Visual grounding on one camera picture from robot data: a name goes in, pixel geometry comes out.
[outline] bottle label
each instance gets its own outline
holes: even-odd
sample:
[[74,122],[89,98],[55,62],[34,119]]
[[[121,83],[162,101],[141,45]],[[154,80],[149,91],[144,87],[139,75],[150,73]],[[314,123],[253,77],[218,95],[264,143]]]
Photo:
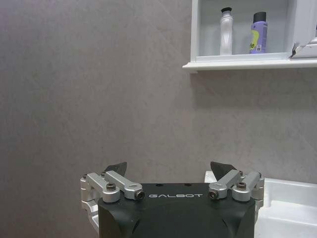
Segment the bottle label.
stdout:
[[252,30],[252,41],[250,44],[250,51],[253,51],[255,48],[258,47],[258,41],[260,38],[260,34],[258,31]]
[[250,53],[266,53],[267,24],[253,24],[251,32],[252,41],[250,44]]

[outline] white wall shelf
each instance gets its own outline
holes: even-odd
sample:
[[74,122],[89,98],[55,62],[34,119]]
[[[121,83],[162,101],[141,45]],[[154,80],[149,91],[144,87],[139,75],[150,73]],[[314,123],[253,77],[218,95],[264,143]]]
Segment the white wall shelf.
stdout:
[[[220,56],[221,9],[232,7],[233,55]],[[267,12],[267,53],[250,55],[253,14]],[[317,67],[317,0],[193,0],[189,70]]]

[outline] metal pivot joint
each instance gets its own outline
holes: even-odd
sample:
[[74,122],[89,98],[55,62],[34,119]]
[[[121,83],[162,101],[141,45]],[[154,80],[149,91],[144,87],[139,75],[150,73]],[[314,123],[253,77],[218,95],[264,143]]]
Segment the metal pivot joint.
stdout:
[[107,171],[105,173],[105,179],[118,186],[128,199],[142,200],[145,197],[141,184],[131,182],[115,171]]
[[88,219],[99,233],[98,199],[106,203],[114,203],[120,199],[120,190],[127,199],[142,200],[145,194],[142,185],[131,182],[115,171],[102,172],[101,175],[91,173],[80,179],[81,204],[87,211]]
[[250,172],[241,182],[237,183],[232,188],[232,197],[236,201],[247,202],[250,200],[252,190],[260,181],[259,172]]
[[230,189],[241,177],[240,171],[231,170],[219,181],[209,184],[209,196],[212,200],[222,199],[227,196]]

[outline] hex socket screw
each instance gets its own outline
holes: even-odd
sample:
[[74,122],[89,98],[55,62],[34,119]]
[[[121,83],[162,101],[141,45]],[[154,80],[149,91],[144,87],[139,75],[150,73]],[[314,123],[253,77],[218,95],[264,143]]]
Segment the hex socket screw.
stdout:
[[219,194],[217,191],[210,191],[209,197],[211,198],[211,200],[216,200],[219,197]]
[[136,200],[142,200],[145,197],[145,193],[142,190],[136,191],[134,196]]
[[115,184],[114,183],[107,183],[107,185],[106,185],[106,189],[108,190],[108,191],[115,191],[115,188],[116,188],[116,186],[115,186]]
[[246,190],[247,189],[247,185],[245,182],[239,182],[237,183],[237,188],[240,190]]

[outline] cabinet door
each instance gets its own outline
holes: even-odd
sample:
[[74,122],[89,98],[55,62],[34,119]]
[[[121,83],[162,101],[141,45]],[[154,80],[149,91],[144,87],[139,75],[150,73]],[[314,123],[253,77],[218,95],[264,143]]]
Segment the cabinet door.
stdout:
[[288,41],[292,49],[292,58],[317,57],[317,0],[297,0],[290,2],[294,7],[294,18],[290,24],[294,24],[293,42]]

